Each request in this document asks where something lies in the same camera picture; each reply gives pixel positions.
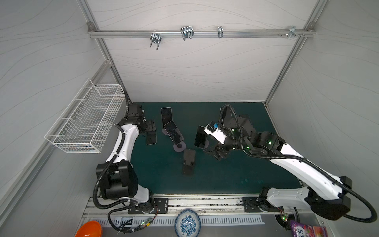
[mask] metal hook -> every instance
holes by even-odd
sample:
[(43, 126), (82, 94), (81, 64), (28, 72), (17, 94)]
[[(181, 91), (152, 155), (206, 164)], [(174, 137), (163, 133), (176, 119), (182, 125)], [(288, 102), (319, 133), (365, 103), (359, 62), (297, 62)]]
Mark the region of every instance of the metal hook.
[(182, 33), (182, 37), (184, 41), (186, 41), (186, 36), (192, 39), (192, 36), (194, 34), (192, 26), (185, 26), (180, 29), (180, 32)]
[(218, 37), (219, 38), (222, 38), (224, 36), (224, 28), (222, 26), (218, 27), (217, 32), (218, 32)]
[(153, 43), (154, 43), (154, 44), (157, 44), (156, 50), (158, 50), (159, 44), (161, 43), (161, 40), (162, 40), (162, 37), (157, 33), (152, 33), (150, 36), (150, 39), (151, 39), (150, 48), (151, 48), (151, 45), (153, 45)]

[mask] vent grate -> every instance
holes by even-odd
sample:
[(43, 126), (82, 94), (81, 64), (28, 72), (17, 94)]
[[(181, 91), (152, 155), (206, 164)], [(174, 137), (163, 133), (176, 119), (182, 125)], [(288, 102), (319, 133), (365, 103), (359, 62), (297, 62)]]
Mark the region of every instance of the vent grate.
[[(116, 226), (125, 223), (133, 217), (114, 218), (113, 222)], [(134, 217), (133, 226), (140, 225), (149, 216)], [(252, 224), (265, 224), (261, 215), (208, 215), (199, 216), (202, 226), (240, 226)], [(176, 216), (156, 217), (151, 226), (174, 226)], [(97, 221), (102, 227), (111, 227), (107, 218), (88, 218), (88, 221)]]

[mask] orange bowl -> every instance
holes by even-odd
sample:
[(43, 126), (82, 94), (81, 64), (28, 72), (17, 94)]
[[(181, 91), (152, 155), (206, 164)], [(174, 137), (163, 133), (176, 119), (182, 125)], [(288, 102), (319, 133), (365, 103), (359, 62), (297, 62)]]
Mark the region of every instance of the orange bowl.
[(75, 237), (101, 237), (103, 230), (97, 221), (89, 221), (82, 225)]

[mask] teal mat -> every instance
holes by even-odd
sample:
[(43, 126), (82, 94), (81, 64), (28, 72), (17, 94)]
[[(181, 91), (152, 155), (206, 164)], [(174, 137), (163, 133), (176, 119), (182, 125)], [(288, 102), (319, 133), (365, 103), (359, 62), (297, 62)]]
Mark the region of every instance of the teal mat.
[[(267, 160), (250, 158), (242, 151), (231, 151), (227, 159), (217, 161), (195, 147), (197, 127), (217, 121), (218, 102), (136, 102), (141, 104), (147, 119), (155, 119), (157, 143), (146, 145), (140, 135), (134, 145), (132, 164), (141, 186), (154, 193), (259, 193), (264, 186), (299, 188), (298, 179), (283, 168)], [(262, 103), (230, 103), (237, 114), (247, 113), (258, 132), (275, 129)], [(183, 153), (172, 148), (172, 141), (162, 133), (160, 109), (172, 108), (173, 121), (184, 136), (187, 149), (196, 150), (193, 176), (182, 172)]]

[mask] cable tie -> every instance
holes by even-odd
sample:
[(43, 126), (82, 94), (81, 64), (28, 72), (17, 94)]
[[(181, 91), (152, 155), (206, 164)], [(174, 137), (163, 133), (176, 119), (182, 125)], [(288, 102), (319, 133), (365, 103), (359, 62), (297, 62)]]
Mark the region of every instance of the cable tie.
[(307, 161), (307, 158), (305, 157), (300, 157), (300, 159), (298, 160), (299, 162), (306, 162)]

